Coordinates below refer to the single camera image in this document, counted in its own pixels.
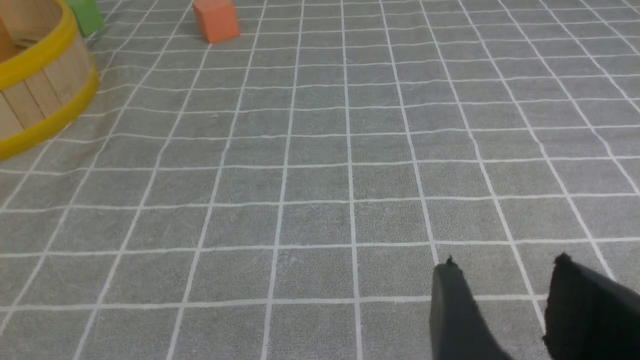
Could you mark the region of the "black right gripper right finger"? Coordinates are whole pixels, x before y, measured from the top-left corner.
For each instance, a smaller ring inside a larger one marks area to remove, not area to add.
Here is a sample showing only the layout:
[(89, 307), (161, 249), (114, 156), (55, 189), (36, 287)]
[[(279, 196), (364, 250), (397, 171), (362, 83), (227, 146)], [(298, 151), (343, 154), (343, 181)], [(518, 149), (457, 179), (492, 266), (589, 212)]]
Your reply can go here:
[(542, 340), (553, 360), (637, 360), (640, 296), (575, 262), (554, 260)]

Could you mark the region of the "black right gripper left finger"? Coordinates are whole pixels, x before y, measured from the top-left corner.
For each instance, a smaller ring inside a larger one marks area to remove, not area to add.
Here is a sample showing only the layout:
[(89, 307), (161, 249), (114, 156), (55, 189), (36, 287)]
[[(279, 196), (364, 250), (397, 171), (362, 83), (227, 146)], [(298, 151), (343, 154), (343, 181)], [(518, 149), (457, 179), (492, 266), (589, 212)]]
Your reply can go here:
[(432, 274), (430, 344), (434, 360), (510, 360), (492, 335), (467, 284), (450, 256)]

